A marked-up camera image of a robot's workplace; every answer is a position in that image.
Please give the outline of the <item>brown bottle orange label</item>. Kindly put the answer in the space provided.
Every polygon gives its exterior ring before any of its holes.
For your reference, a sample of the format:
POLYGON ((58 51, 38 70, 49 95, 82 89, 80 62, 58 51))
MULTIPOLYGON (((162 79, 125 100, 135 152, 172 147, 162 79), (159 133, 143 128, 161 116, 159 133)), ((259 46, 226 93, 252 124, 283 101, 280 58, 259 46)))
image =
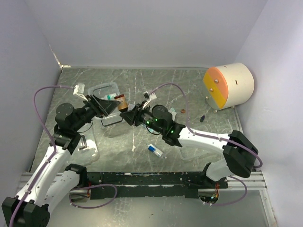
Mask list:
POLYGON ((119 104, 119 106, 117 108, 118 108, 118 110, 121 113, 126 112, 128 110, 128 103, 127 103, 127 101, 125 99, 125 95, 124 94, 115 96, 114 99, 115 99, 115 101, 119 101, 120 102, 120 104, 119 104))

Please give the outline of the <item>clear plastic medicine box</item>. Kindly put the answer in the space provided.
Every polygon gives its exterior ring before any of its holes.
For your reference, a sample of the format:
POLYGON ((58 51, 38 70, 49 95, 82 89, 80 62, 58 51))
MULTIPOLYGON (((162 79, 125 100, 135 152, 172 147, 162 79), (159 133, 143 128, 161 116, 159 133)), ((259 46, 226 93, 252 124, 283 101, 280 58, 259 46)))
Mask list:
POLYGON ((97 120, 101 121, 102 128, 112 126, 118 123, 121 123, 123 119, 120 117, 120 112, 116 107, 114 109, 113 104, 110 104, 109 101, 114 101, 114 97, 120 95, 118 85, 115 82, 108 82, 99 85, 95 85, 88 89, 88 95, 94 95, 95 97, 106 100, 102 102, 103 110, 105 113, 99 117, 96 117, 97 120))

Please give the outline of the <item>white bottle green label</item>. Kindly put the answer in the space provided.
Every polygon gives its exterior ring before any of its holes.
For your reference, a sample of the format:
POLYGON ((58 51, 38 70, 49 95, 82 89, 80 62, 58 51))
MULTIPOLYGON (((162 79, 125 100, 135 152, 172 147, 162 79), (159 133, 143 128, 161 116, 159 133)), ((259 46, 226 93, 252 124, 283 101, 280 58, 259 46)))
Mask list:
POLYGON ((114 100, 116 96, 117 96, 116 93, 112 93, 112 94, 105 95, 103 97, 103 99, 105 99, 105 100, 114 100))

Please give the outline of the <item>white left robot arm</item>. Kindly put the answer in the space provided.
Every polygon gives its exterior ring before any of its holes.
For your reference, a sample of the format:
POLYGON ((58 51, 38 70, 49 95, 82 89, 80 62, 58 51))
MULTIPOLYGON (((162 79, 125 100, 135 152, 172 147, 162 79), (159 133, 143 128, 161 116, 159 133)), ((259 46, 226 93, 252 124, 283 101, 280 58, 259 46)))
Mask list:
POLYGON ((119 101, 104 100, 94 95, 86 96, 84 106, 74 108, 63 103, 56 109, 56 126, 50 146, 28 182, 15 197, 7 197, 2 211, 9 227, 45 227, 58 203, 73 188, 88 185, 87 169, 70 164, 59 180, 55 180, 63 164, 71 157, 81 140, 79 130, 94 117, 111 114, 119 101))

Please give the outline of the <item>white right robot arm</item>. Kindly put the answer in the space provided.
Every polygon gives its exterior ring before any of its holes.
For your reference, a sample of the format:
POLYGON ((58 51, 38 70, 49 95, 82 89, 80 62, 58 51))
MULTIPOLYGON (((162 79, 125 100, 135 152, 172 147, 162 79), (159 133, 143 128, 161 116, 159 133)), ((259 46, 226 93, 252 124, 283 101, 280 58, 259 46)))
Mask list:
POLYGON ((143 104, 136 104, 120 116, 131 126, 143 124, 154 130, 170 146, 201 148, 221 155, 222 159, 204 169, 201 184, 206 188, 230 175, 248 178, 255 168, 258 150, 240 131, 216 134, 188 128, 174 121, 172 113, 163 105, 144 108, 143 104))

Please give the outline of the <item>white teal swab packet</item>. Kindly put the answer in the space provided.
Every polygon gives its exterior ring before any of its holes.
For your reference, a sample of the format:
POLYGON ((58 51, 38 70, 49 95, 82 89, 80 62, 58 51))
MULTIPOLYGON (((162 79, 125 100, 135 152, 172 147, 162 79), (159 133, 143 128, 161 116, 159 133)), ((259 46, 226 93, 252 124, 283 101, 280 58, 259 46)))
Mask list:
POLYGON ((176 115, 177 115, 176 110, 172 107, 172 108, 169 109, 169 113, 172 114, 172 120, 175 120, 176 115))

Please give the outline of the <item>clear compartment tray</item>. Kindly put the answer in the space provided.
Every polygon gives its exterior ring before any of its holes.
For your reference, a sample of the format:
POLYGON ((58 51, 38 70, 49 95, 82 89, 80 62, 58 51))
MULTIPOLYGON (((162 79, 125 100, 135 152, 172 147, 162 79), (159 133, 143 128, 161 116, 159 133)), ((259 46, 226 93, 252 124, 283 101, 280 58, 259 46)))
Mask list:
POLYGON ((178 153, 179 153, 179 156, 182 160, 190 160, 191 159, 190 157, 186 157, 186 156, 183 155, 181 148, 178 148, 178 153))

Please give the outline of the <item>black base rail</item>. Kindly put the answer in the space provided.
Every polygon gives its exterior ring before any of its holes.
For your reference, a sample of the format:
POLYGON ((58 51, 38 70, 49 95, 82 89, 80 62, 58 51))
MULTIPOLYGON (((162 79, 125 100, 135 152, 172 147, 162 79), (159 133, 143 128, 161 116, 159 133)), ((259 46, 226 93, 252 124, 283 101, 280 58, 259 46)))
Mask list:
POLYGON ((214 192, 215 186, 226 189, 226 178, 215 182, 206 177, 202 172, 145 172, 145 173, 126 173, 126 172, 88 172, 84 184, 74 186, 73 189, 80 189, 85 186, 95 186, 99 184, 111 184, 90 190, 90 198, 99 200, 112 198, 133 197, 174 197, 196 199, 199 197, 199 190, 210 190, 214 192))

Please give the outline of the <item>aluminium frame rail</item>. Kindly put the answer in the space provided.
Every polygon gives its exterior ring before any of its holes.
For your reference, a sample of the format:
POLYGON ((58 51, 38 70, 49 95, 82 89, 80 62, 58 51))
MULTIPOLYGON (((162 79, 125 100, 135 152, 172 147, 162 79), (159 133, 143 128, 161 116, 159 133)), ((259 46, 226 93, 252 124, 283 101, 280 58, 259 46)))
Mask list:
MULTIPOLYGON (((21 175, 17 186, 17 192, 19 192, 27 183, 27 181, 31 178, 33 173, 25 172, 21 175)), ((234 179, 232 177, 227 177, 224 182, 227 183, 228 190, 241 190, 244 189, 244 185, 241 181, 247 186, 248 190, 267 190, 267 185, 265 179, 263 177, 262 172, 253 173, 253 175, 249 178, 241 178, 234 179)))

